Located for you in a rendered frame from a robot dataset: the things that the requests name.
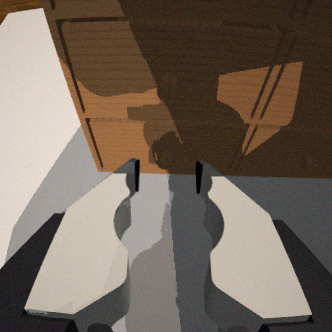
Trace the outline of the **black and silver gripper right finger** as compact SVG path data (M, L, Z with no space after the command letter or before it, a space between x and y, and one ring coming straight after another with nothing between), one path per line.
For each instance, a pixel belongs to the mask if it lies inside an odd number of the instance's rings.
M332 274L283 220L204 160L196 191L213 240L204 309L218 332L332 332Z

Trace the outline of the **brown wooden chest of drawers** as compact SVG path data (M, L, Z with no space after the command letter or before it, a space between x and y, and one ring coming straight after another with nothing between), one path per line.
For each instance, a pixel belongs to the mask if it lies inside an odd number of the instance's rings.
M44 14L52 36L52 40L59 58L59 62L72 97L78 118L80 120L87 143L92 153L98 172L114 172L115 170L104 169L99 156L99 151L90 128L90 118L120 118L120 119L160 119L160 120L188 120L188 121L211 121L211 122L231 122L245 123L245 130L229 165L223 176L250 176L250 177L286 177L286 178L325 178L332 179L332 176L299 176L299 175L264 175L264 174L236 174L235 169L246 148L256 124L293 126L306 128L331 129L331 125L268 121L261 120L261 113L281 69L290 44L296 30L304 30L321 34L332 35L332 27L306 23L302 20L302 14L308 0L294 0L288 19L267 17L260 15L194 10L194 9L174 9L174 8L97 8L97 9L77 9L57 11L54 0L41 0ZM199 18L255 23L263 25L277 26L281 38L267 72L266 78L252 110L249 119L217 118L217 117L196 117L196 116L172 116L172 115L140 115L140 114L86 114L75 74L72 68L65 39L61 29L65 19L86 18L86 17L123 17L123 16L143 16L143 17L180 17ZM282 28L283 27L283 28Z

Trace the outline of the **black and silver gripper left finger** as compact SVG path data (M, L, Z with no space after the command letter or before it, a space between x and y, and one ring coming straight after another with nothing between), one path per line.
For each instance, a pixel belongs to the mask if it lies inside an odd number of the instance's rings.
M120 241L139 174L140 160L131 158L54 213L1 267L0 332L87 332L93 323L112 328L128 313L128 251Z

